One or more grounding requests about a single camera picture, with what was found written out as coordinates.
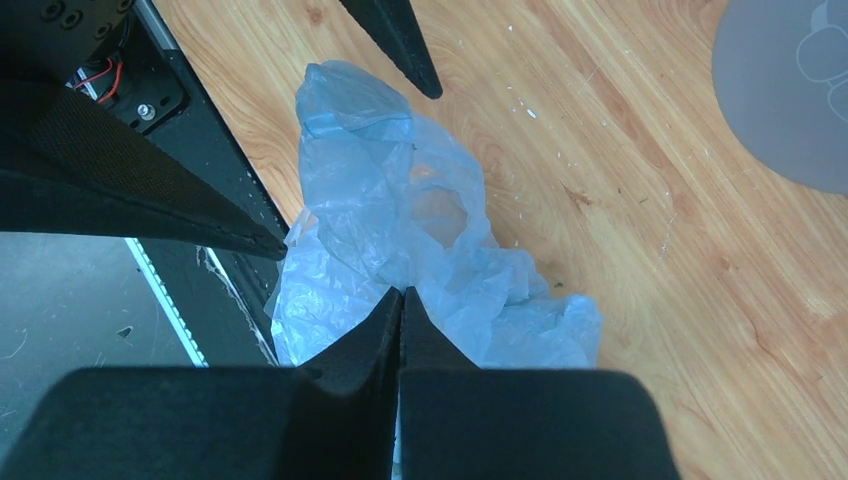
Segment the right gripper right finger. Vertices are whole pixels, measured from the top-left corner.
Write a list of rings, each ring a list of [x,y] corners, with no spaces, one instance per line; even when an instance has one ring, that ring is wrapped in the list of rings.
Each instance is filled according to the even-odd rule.
[[[616,371],[483,369],[430,321],[414,288],[400,327],[406,479],[676,479],[659,411]]]

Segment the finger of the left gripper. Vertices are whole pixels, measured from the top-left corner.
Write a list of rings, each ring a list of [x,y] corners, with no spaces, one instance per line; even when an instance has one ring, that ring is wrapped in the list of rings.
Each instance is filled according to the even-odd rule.
[[[1,229],[177,240],[273,260],[266,227],[81,93],[1,83]]]
[[[443,88],[409,0],[340,0],[400,72],[430,99]]]

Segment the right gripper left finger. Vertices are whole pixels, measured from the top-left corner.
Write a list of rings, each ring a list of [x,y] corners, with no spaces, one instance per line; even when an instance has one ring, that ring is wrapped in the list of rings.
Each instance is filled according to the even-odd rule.
[[[5,479],[387,479],[402,294],[295,368],[92,367],[42,398]]]

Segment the blue translucent trash bag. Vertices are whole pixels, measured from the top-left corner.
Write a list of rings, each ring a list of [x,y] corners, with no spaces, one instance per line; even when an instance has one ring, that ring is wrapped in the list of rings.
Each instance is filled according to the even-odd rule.
[[[368,72],[310,64],[296,93],[304,209],[286,236],[271,334],[297,366],[362,322],[390,288],[480,367],[592,368],[603,318],[554,297],[525,250],[498,244],[479,162]]]

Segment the grey plastic trash bin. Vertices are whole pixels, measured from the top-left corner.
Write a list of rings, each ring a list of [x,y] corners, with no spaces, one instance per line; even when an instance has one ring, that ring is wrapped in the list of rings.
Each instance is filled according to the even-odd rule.
[[[718,26],[712,79],[721,112],[762,164],[847,192],[847,3],[734,0]]]

